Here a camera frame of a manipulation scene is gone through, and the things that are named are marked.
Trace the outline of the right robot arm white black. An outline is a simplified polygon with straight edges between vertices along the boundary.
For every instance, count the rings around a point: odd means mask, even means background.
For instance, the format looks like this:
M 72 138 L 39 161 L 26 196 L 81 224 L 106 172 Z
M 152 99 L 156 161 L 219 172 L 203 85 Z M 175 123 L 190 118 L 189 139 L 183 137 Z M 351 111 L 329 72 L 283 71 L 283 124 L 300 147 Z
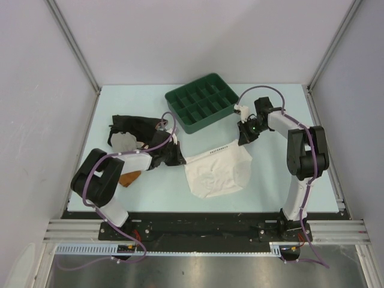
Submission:
M 325 130 L 321 126 L 304 125 L 284 108 L 274 107 L 268 97 L 257 99 L 254 106 L 256 114 L 252 115 L 247 106 L 234 105 L 234 112 L 240 115 L 238 145 L 255 141 L 266 130 L 278 132 L 287 140 L 286 162 L 292 177 L 276 231 L 282 240 L 290 241 L 305 229 L 311 188 L 329 168 Z

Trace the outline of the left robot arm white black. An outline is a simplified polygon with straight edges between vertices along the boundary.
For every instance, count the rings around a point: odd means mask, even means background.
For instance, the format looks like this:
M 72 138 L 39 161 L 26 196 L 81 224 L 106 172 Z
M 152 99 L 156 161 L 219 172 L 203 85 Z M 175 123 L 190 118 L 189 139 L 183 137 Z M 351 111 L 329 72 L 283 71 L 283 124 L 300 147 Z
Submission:
M 113 224 L 111 231 L 118 239 L 125 240 L 131 236 L 133 226 L 127 221 L 128 212 L 115 197 L 119 179 L 128 173 L 152 170 L 161 163 L 186 164 L 177 137 L 165 131 L 156 132 L 143 149 L 112 154 L 98 148 L 91 150 L 73 176 L 70 188 L 83 199 L 85 206 L 100 212 L 105 221 Z

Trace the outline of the white underwear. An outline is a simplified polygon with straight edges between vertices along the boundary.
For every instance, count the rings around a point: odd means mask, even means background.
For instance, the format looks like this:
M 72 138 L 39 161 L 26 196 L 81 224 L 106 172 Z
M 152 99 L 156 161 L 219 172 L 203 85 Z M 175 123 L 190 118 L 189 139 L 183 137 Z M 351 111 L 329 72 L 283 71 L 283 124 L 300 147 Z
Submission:
M 187 157 L 184 168 L 191 193 L 205 199 L 242 190 L 250 180 L 252 159 L 237 140 Z

